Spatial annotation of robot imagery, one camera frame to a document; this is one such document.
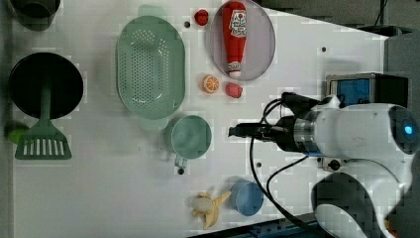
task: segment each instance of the blue light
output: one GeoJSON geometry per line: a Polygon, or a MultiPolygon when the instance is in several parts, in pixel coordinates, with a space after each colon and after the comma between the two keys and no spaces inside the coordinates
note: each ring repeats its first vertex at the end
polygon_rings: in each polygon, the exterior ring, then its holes
{"type": "Polygon", "coordinates": [[[405,126],[404,130],[408,135],[413,134],[413,128],[411,126],[405,126]]]}

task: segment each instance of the black pan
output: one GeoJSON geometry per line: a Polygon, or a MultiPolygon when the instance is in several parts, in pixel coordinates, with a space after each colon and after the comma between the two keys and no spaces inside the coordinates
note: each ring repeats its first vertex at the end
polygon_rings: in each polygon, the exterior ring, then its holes
{"type": "Polygon", "coordinates": [[[52,53],[29,55],[13,67],[9,90],[23,112],[40,118],[42,75],[46,73],[52,79],[51,119],[56,119],[74,110],[83,95],[83,79],[71,61],[52,53]]]}

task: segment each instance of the small red fruit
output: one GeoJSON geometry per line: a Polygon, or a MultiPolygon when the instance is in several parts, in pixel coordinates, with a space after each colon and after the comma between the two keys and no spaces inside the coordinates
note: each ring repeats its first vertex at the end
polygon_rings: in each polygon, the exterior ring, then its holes
{"type": "Polygon", "coordinates": [[[229,96],[233,98],[240,98],[242,95],[243,88],[242,86],[236,83],[229,82],[228,84],[226,84],[225,90],[229,96]]]}
{"type": "Polygon", "coordinates": [[[209,13],[206,10],[201,9],[194,15],[194,19],[198,25],[204,26],[209,21],[209,13]]]}

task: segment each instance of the teal mug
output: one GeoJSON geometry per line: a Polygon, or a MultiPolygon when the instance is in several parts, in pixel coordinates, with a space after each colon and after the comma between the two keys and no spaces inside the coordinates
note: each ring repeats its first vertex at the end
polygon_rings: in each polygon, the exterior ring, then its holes
{"type": "Polygon", "coordinates": [[[166,128],[165,140],[176,153],[175,165],[185,169],[189,160],[204,155],[211,144],[209,124],[199,116],[185,116],[175,119],[166,128]]]}

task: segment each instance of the green spatula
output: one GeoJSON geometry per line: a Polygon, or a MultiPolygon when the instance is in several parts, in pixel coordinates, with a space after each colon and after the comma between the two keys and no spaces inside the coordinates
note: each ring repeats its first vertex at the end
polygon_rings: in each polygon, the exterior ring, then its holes
{"type": "Polygon", "coordinates": [[[67,160],[71,151],[65,136],[50,119],[52,82],[44,75],[41,92],[41,116],[34,127],[19,139],[15,158],[19,160],[67,160]]]}

